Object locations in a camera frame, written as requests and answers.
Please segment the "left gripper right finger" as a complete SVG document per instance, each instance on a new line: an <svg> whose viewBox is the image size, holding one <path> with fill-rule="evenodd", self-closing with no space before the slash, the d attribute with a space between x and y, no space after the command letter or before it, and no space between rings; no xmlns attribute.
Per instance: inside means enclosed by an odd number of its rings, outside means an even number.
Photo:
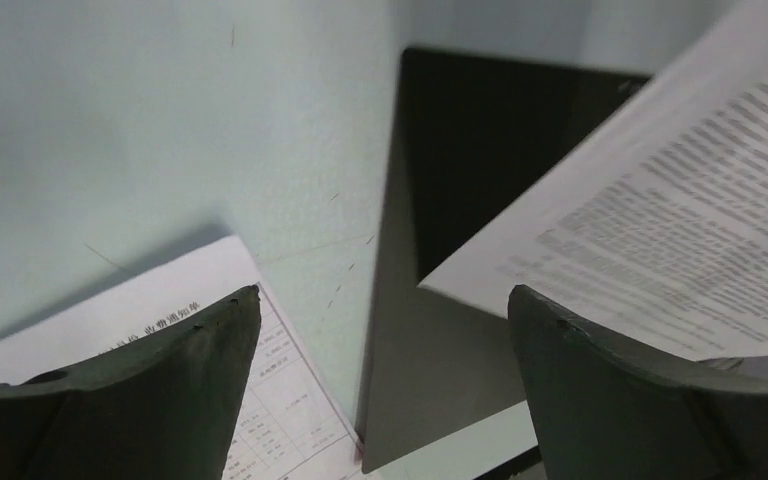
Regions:
<svg viewBox="0 0 768 480"><path fill-rule="evenodd" d="M552 479L768 479L768 380L685 360L519 285L512 346Z"/></svg>

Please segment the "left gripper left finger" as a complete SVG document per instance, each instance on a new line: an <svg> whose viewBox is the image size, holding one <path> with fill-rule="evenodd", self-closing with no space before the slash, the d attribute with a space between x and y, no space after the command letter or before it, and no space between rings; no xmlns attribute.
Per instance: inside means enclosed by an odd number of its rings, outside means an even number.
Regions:
<svg viewBox="0 0 768 480"><path fill-rule="evenodd" d="M93 358L0 383L0 479L218 479L261 330L246 286Z"/></svg>

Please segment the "printed white paper sheet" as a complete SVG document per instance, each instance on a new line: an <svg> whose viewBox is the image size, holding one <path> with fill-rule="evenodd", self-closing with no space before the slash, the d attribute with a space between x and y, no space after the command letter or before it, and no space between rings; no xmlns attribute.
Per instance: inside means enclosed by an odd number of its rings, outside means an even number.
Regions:
<svg viewBox="0 0 768 480"><path fill-rule="evenodd" d="M732 8L422 281L525 285L689 360L768 356L768 1Z"/></svg>

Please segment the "red and black folder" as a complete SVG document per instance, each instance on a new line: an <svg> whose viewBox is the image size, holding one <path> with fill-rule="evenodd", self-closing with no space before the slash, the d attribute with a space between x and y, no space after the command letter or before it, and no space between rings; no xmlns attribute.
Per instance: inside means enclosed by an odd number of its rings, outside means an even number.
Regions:
<svg viewBox="0 0 768 480"><path fill-rule="evenodd" d="M358 411L364 471L525 401L506 318L420 283L647 81L402 52Z"/></svg>

